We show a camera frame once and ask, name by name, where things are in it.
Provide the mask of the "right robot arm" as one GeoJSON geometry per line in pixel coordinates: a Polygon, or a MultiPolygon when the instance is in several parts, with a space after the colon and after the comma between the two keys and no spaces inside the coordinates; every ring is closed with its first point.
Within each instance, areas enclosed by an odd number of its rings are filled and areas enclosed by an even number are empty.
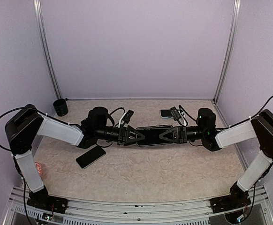
{"type": "Polygon", "coordinates": [[[159,138],[177,144],[201,140],[202,145],[209,151],[218,151],[256,138],[260,150],[238,179],[236,185],[239,190],[235,190],[226,198],[227,205],[236,208],[245,199],[243,192],[248,191],[259,181],[273,164],[273,113],[267,109],[262,110],[256,116],[222,130],[218,130],[215,123],[215,113],[208,108],[201,108],[198,110],[196,126],[173,127],[160,134],[159,138]]]}

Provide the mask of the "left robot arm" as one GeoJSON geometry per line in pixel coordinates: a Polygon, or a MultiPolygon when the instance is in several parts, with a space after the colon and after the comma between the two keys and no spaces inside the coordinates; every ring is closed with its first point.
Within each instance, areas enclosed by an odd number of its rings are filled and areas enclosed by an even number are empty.
{"type": "Polygon", "coordinates": [[[77,125],[53,118],[28,104],[7,122],[5,132],[15,163],[30,191],[34,193],[34,202],[41,208],[49,208],[52,198],[43,191],[45,186],[31,152],[35,137],[53,138],[81,149],[89,148],[98,139],[122,146],[145,139],[145,135],[131,126],[108,126],[107,121],[114,122],[108,110],[101,106],[91,109],[88,117],[77,125]]]}

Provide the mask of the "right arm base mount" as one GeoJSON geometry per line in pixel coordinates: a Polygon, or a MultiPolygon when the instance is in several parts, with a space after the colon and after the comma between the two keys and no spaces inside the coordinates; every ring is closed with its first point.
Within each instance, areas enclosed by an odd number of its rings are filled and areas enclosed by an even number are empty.
{"type": "Polygon", "coordinates": [[[220,213],[250,205],[251,200],[248,191],[240,189],[236,182],[230,188],[228,195],[212,198],[210,204],[213,213],[220,213]]]}

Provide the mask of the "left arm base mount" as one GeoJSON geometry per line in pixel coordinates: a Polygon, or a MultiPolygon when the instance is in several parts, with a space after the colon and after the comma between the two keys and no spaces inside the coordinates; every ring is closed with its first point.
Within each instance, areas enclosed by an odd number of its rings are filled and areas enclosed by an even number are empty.
{"type": "Polygon", "coordinates": [[[43,188],[37,192],[29,192],[27,204],[41,210],[65,214],[68,199],[49,195],[47,188],[43,186],[43,188]]]}

